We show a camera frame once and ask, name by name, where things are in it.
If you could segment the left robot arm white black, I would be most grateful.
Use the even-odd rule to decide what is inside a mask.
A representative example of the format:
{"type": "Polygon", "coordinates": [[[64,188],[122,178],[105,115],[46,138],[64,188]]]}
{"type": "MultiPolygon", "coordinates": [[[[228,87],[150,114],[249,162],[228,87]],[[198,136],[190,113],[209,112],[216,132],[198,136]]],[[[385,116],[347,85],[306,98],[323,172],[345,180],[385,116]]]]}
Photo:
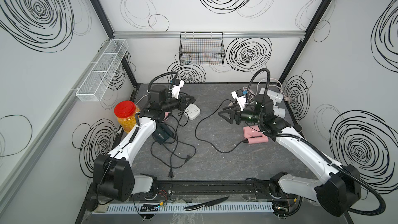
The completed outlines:
{"type": "Polygon", "coordinates": [[[124,202],[131,195],[153,192],[154,176],[134,175],[132,164],[138,152],[154,133],[164,125],[166,113],[184,111],[196,101],[195,97],[180,94],[180,87],[172,90],[163,85],[148,87],[144,108],[134,115],[137,124],[107,155],[94,161],[93,188],[97,196],[124,202]]]}

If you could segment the pink hair dryer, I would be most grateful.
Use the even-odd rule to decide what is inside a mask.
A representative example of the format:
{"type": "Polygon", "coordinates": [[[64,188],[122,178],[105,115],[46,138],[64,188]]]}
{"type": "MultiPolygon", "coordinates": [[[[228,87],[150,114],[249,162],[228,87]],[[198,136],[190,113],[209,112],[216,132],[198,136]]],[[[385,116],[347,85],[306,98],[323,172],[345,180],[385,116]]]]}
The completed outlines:
{"type": "Polygon", "coordinates": [[[268,137],[265,136],[257,125],[243,127],[245,142],[248,144],[267,143],[268,137]]]}

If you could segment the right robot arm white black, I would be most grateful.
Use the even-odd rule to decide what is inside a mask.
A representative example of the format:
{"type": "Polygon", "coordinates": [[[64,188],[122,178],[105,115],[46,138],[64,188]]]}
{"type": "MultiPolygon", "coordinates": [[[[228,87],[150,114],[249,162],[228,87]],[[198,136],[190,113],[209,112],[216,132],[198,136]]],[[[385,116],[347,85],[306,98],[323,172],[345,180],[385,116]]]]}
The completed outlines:
{"type": "Polygon", "coordinates": [[[352,165],[344,166],[330,158],[299,132],[299,125],[290,125],[274,112],[273,100],[267,94],[255,97],[254,108],[247,108],[247,92],[236,90],[231,93],[234,103],[223,108],[219,116],[230,124],[255,123],[259,132],[288,149],[316,176],[308,179],[280,172],[269,179],[268,190],[272,197],[281,198],[293,194],[319,203],[328,213],[340,217],[345,212],[364,216],[376,216],[386,210],[382,196],[361,179],[359,171],[352,165]],[[365,188],[379,202],[377,209],[363,211],[352,206],[361,199],[365,188]]]}

